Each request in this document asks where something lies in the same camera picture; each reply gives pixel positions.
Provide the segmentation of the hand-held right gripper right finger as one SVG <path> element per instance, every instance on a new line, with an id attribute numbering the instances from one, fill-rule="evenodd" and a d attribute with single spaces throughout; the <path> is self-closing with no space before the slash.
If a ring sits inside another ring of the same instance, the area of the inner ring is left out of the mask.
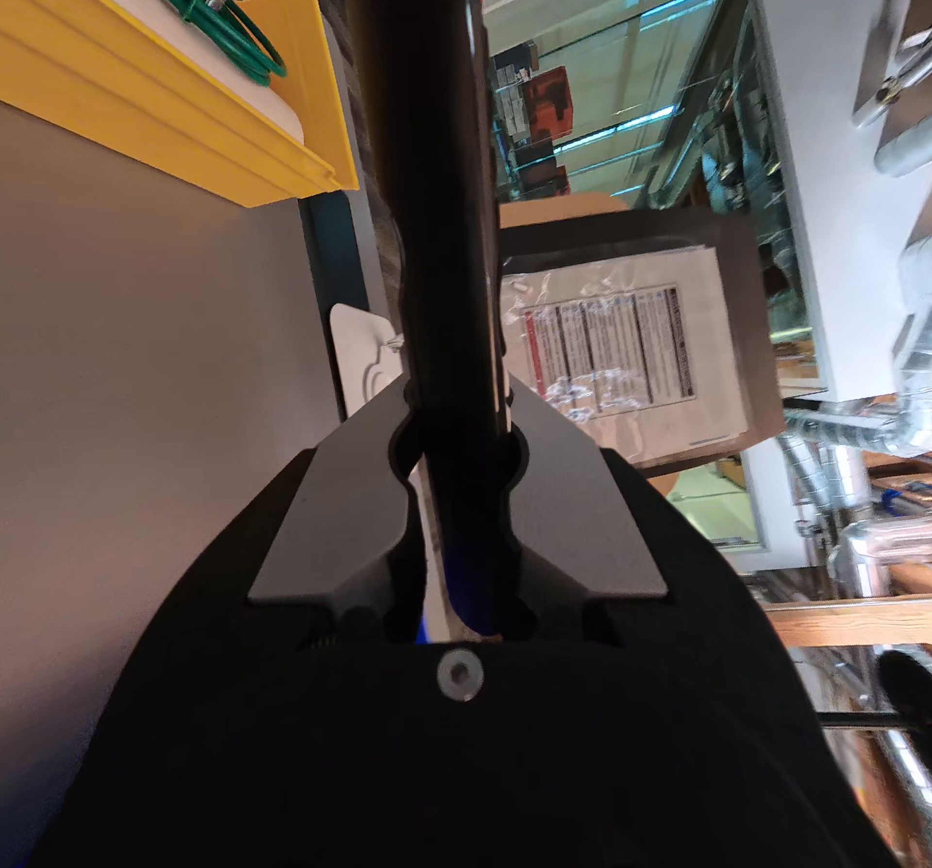
<path id="1" fill-rule="evenodd" d="M 668 586 L 598 444 L 513 379 L 496 640 L 625 642 L 627 602 Z"/>

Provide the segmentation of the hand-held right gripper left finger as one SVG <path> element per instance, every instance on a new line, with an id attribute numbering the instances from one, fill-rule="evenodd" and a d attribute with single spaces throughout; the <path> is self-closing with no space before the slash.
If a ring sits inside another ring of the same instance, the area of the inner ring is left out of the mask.
<path id="1" fill-rule="evenodd" d="M 309 606 L 337 624 L 361 611 L 387 641 L 416 641 L 428 567 L 407 384 L 396 378 L 313 450 L 250 605 Z"/>

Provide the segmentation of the black remote control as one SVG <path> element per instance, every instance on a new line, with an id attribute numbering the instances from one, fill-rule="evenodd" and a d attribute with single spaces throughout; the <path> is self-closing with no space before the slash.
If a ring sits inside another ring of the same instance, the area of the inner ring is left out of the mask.
<path id="1" fill-rule="evenodd" d="M 413 429 L 449 600 L 472 631 L 517 641 L 507 523 L 515 475 L 497 311 L 498 209 L 482 0 L 345 0 L 381 196 L 399 238 Z"/>

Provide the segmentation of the yellow plastic bin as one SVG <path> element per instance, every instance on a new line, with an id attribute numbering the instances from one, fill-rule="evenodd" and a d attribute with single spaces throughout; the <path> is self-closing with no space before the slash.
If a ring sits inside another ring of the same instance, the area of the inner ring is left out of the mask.
<path id="1" fill-rule="evenodd" d="M 358 187 L 318 0 L 2 0 L 2 102 L 244 207 Z"/>

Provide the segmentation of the instruction sheet sign stand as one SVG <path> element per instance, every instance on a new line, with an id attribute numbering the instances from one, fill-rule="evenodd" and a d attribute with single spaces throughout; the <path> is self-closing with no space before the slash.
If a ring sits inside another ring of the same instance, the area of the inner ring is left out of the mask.
<path id="1" fill-rule="evenodd" d="M 502 456 L 507 382 L 649 476 L 784 430 L 748 218 L 513 205 L 502 222 L 420 218 L 402 238 L 403 399 L 428 452 Z"/>

